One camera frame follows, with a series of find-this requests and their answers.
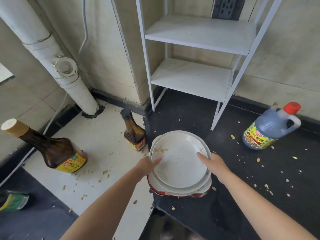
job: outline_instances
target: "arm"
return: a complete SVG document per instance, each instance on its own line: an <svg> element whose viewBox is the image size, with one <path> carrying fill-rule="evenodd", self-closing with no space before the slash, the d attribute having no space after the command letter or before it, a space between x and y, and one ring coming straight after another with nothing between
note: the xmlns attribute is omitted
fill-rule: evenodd
<svg viewBox="0 0 320 240"><path fill-rule="evenodd" d="M137 165L96 199L61 239L112 239L137 183L150 174L160 161L161 156L152 163L149 157L142 158Z"/></svg>
<svg viewBox="0 0 320 240"><path fill-rule="evenodd" d="M262 240L316 240L305 228L233 174L220 156L212 153L212 160L209 160L201 153L197 153L197 155L207 168L218 177L219 181L226 186Z"/></svg>

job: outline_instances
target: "red bottle cap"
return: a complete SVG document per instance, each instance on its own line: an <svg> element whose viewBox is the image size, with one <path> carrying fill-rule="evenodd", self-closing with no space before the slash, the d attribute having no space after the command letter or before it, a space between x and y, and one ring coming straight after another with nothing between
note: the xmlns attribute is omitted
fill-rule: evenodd
<svg viewBox="0 0 320 240"><path fill-rule="evenodd" d="M301 105L297 102L290 102L283 107L283 110L290 115L294 115L301 109Z"/></svg>

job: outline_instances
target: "jug handle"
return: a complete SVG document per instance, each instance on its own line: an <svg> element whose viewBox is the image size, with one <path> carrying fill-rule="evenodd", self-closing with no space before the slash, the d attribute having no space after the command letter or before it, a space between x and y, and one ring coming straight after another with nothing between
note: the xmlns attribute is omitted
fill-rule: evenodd
<svg viewBox="0 0 320 240"><path fill-rule="evenodd" d="M287 135L287 134L293 132L294 130L298 129L301 126L301 120L297 116L289 115L288 119L292 120L294 122L294 124L291 127L289 127L288 129L283 130L284 135Z"/></svg>

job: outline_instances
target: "finger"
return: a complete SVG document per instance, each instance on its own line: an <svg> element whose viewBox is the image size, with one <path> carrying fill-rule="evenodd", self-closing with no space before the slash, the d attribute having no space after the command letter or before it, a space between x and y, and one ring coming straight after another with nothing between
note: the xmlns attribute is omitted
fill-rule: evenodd
<svg viewBox="0 0 320 240"><path fill-rule="evenodd" d="M209 159L206 156L202 155L200 152L197 152L197 156L206 166L208 165Z"/></svg>
<svg viewBox="0 0 320 240"><path fill-rule="evenodd" d="M155 168L156 166L158 166L158 164L161 162L161 160L162 160L162 156L160 155L160 156L158 156L157 159L155 159L155 160L152 162L153 168Z"/></svg>

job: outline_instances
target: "black bottle cap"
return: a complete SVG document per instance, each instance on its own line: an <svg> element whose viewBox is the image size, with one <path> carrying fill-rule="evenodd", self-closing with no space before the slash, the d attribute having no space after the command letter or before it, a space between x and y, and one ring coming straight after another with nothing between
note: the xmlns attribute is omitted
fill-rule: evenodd
<svg viewBox="0 0 320 240"><path fill-rule="evenodd" d="M132 118L130 109L124 108L123 110L121 110L120 114L124 120L130 120Z"/></svg>

